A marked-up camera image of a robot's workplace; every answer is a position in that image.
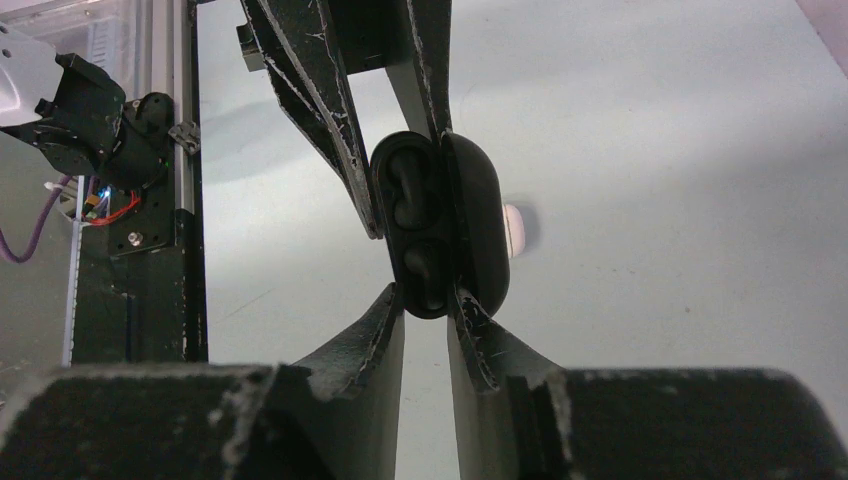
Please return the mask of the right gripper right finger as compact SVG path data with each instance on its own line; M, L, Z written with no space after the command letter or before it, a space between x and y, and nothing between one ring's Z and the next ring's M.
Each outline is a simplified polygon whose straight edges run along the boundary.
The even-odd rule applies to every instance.
M458 289L448 326L464 479L843 479L847 451L794 376L564 368Z

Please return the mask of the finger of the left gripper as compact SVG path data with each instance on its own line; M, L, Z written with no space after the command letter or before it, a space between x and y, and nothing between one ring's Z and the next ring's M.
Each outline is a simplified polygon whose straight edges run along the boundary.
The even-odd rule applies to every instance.
M371 239L383 237L367 153L327 1L243 1L277 102L339 176Z
M452 128L451 14L450 0L388 3L385 70L409 129L434 143Z

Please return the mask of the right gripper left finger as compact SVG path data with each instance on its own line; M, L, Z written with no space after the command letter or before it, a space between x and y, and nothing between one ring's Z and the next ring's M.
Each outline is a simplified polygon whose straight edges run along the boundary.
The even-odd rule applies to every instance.
M24 384L5 479L391 479L404 291L292 364L91 364Z

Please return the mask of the black charging case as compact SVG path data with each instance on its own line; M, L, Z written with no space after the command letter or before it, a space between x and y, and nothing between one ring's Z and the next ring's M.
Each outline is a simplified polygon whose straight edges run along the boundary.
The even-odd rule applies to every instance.
M402 149L412 149L422 158L430 210L430 223L423 230L403 229L393 219L397 191L388 163L392 154ZM508 292L510 267L499 178L487 154L453 132L443 133L438 143L411 131L397 132L375 148L371 172L406 311L422 319L445 316L455 291L461 289L486 313L495 314ZM426 318L416 308L413 279L404 264L406 250L422 241L437 243L445 255L446 306L433 318Z

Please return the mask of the white earbud charging case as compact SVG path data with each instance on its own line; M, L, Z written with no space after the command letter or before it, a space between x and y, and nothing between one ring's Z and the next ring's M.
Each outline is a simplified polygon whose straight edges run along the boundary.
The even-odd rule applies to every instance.
M512 204L503 204L502 213L507 255L512 259L520 255L526 247L527 237L524 220L520 210Z

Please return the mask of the black earbud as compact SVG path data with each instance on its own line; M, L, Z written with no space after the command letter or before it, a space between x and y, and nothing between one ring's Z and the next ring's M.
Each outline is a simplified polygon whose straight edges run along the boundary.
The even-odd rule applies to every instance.
M446 306L443 249L434 242L418 242L404 253L404 264L413 279L416 308L433 318Z
M398 150L389 159L388 173L397 191L395 224L410 231L425 229L430 223L430 210L422 158L412 149Z

